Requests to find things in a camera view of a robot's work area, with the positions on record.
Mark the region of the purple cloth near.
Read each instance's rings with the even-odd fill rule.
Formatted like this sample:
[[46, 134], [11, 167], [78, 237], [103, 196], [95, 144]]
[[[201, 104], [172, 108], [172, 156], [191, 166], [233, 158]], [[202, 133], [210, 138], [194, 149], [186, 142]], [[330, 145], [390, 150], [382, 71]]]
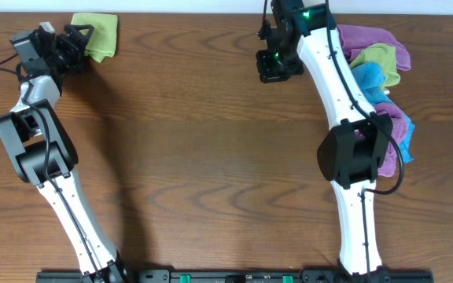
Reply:
[[[408, 133], [408, 122], [403, 111], [395, 104], [382, 102], [374, 106], [378, 115], [388, 114], [392, 121], [391, 136], [397, 145], [405, 139]], [[378, 174], [382, 177], [392, 177], [396, 172], [397, 155], [393, 145], [390, 144], [385, 154], [382, 166]]]

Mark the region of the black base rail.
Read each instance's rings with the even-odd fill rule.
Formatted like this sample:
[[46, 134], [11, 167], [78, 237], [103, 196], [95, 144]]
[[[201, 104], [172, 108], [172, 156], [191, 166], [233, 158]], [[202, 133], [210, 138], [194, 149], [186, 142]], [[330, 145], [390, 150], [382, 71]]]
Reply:
[[372, 274], [348, 275], [340, 270], [310, 269], [301, 272], [170, 271], [141, 270], [129, 280], [137, 283], [433, 283], [429, 271], [379, 269]]

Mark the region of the green cloth in pile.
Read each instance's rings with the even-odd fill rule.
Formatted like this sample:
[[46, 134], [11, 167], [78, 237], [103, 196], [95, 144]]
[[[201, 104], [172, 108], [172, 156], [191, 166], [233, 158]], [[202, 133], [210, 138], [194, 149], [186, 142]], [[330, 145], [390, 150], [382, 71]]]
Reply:
[[367, 75], [381, 90], [400, 82], [396, 65], [396, 48], [384, 43], [367, 47], [349, 64], [354, 75]]

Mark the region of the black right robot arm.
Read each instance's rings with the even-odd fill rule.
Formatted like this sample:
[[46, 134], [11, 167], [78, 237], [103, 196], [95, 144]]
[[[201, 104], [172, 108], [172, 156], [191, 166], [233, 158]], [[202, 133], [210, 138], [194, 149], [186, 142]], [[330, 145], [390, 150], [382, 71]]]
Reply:
[[319, 169], [337, 199], [343, 280], [384, 282], [374, 222], [378, 168], [389, 147], [392, 121], [378, 115], [352, 75], [330, 8], [301, 1], [266, 1], [256, 54], [263, 83], [309, 72], [326, 112], [329, 132], [317, 150]]

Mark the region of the purple cloth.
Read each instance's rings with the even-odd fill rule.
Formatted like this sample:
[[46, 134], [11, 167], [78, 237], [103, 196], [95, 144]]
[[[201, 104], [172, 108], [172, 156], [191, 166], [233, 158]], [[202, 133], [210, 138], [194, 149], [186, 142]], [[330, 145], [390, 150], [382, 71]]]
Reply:
[[338, 24], [341, 48], [348, 61], [373, 44], [382, 43], [396, 48], [396, 67], [402, 71], [411, 69], [411, 56], [405, 46], [390, 32], [382, 28]]
[[[408, 122], [403, 111], [395, 104], [382, 102], [374, 106], [378, 115], [388, 114], [392, 121], [391, 136], [397, 145], [405, 139], [408, 133]], [[378, 174], [382, 177], [392, 177], [396, 172], [397, 155], [393, 145], [390, 144], [385, 154], [382, 166]]]

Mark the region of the purple cloth far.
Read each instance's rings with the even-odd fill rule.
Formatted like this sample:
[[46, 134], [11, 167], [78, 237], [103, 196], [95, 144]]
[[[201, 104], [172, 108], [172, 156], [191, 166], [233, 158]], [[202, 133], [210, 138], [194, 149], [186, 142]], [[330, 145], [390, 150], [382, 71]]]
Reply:
[[382, 28], [338, 24], [341, 48], [348, 61], [373, 44], [382, 43], [396, 48], [396, 67], [402, 71], [411, 69], [411, 56], [405, 46], [390, 32]]

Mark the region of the blue microfiber cloth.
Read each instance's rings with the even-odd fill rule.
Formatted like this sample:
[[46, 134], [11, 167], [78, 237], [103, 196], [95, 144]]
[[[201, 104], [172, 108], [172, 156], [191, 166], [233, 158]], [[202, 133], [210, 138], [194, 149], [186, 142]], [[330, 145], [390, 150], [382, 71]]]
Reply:
[[381, 66], [375, 62], [367, 62], [353, 68], [352, 74], [360, 90], [363, 92], [363, 95], [372, 105], [388, 103], [394, 106], [395, 114], [404, 115], [407, 125], [407, 134], [400, 141], [399, 147], [402, 153], [403, 161], [405, 163], [413, 161], [414, 158], [410, 153], [410, 144], [415, 125], [412, 123], [410, 117], [405, 114], [403, 110], [381, 89], [381, 84], [386, 80]]

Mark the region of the light green microfiber cloth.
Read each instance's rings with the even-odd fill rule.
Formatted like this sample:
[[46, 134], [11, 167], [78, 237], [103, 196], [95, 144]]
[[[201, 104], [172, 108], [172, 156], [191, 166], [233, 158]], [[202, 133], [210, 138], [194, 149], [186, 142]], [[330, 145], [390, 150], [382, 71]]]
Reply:
[[94, 32], [87, 45], [89, 56], [101, 63], [116, 53], [118, 16], [105, 13], [74, 13], [71, 24], [94, 26]]

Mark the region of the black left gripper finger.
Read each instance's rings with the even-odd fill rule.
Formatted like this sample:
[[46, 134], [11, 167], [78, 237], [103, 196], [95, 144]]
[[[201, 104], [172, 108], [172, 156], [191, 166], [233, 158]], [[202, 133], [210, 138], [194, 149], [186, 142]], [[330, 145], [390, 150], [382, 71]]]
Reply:
[[68, 34], [68, 37], [75, 42], [89, 42], [94, 32], [94, 26], [90, 24], [67, 24], [64, 26], [64, 31]]
[[88, 60], [89, 54], [87, 50], [87, 45], [89, 43], [89, 39], [81, 39], [77, 42], [77, 55], [76, 55], [76, 63], [77, 65], [85, 64]]

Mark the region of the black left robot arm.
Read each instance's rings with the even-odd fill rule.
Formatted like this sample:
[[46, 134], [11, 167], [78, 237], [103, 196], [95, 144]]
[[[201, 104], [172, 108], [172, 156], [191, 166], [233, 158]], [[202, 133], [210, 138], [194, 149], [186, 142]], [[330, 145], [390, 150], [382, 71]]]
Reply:
[[94, 27], [50, 23], [14, 35], [20, 61], [11, 70], [20, 97], [0, 116], [0, 139], [18, 177], [36, 187], [54, 210], [79, 262], [77, 272], [42, 272], [50, 282], [129, 282], [116, 246], [102, 231], [82, 190], [76, 148], [54, 111], [64, 78], [82, 70]]

